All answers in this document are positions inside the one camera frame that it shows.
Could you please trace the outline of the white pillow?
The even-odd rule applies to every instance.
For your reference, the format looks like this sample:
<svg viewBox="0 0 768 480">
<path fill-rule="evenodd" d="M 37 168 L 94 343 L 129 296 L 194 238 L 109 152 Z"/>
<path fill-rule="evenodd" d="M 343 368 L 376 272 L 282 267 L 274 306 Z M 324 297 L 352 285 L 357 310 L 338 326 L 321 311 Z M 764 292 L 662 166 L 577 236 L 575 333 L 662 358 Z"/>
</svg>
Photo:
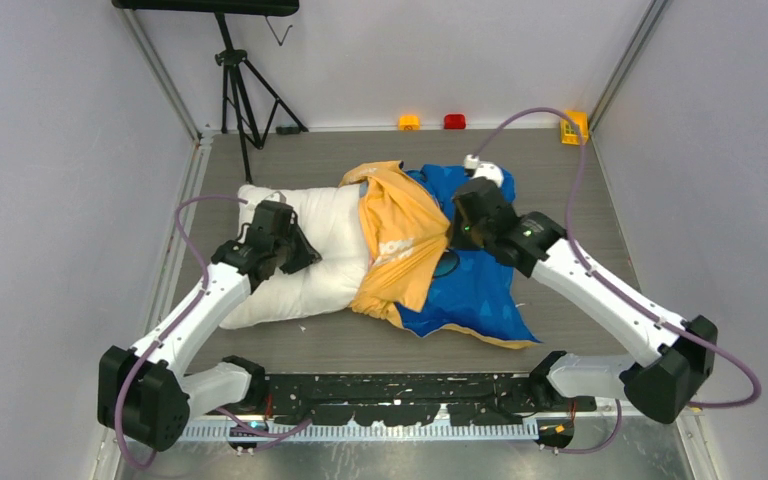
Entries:
<svg viewBox="0 0 768 480">
<path fill-rule="evenodd" d="M 294 209 L 302 233 L 321 260 L 293 274 L 280 271 L 261 283 L 250 297 L 220 323 L 237 330 L 261 323 L 307 318 L 349 306 L 368 272 L 370 253 L 359 219 L 359 202 L 366 186 L 272 189 L 241 186 L 238 222 L 253 219 L 263 200 Z"/>
</svg>

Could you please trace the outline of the orange pillowcase with white print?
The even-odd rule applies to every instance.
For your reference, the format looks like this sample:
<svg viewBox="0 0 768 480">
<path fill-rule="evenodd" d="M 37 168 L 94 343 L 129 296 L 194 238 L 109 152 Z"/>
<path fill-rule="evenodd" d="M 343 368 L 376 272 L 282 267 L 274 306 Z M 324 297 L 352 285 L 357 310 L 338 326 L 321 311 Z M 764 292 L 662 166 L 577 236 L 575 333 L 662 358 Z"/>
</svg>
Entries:
<svg viewBox="0 0 768 480">
<path fill-rule="evenodd" d="M 538 344 L 512 297 L 514 270 L 483 250 L 451 244 L 462 166 L 400 161 L 361 164 L 341 183 L 358 185 L 367 272 L 349 307 L 425 337 L 440 330 L 508 349 Z"/>
</svg>

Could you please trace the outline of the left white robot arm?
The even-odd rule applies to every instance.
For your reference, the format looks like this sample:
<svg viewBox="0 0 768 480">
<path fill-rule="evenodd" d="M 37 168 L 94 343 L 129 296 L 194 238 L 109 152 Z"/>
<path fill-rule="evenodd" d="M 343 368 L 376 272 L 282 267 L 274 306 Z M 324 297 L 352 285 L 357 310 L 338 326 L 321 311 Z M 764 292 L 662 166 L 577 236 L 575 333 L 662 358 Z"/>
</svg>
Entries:
<svg viewBox="0 0 768 480">
<path fill-rule="evenodd" d="M 99 422 L 119 441 L 160 452 L 173 446 L 195 417 L 232 405 L 244 414 L 258 412 L 267 398 L 263 367 L 238 356 L 196 374 L 187 372 L 189 366 L 219 324 L 262 283 L 320 259 L 291 206 L 259 202 L 236 238 L 210 258 L 198 257 L 200 279 L 158 326 L 131 347 L 112 346 L 102 355 Z"/>
</svg>

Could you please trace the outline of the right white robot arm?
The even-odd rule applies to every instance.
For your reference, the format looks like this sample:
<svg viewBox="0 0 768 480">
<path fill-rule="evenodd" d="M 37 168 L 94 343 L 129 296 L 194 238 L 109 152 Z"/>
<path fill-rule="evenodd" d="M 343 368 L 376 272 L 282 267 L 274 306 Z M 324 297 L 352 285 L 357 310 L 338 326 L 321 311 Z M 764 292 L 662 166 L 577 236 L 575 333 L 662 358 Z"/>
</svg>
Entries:
<svg viewBox="0 0 768 480">
<path fill-rule="evenodd" d="M 675 421 L 714 364 L 712 351 L 684 336 L 716 342 L 710 320 L 688 321 L 655 305 L 570 242 L 547 215 L 517 214 L 486 178 L 460 186 L 453 203 L 458 238 L 561 294 L 626 350 L 609 356 L 551 352 L 529 374 L 537 406 L 551 411 L 569 398 L 603 397 L 627 401 L 653 421 Z"/>
</svg>

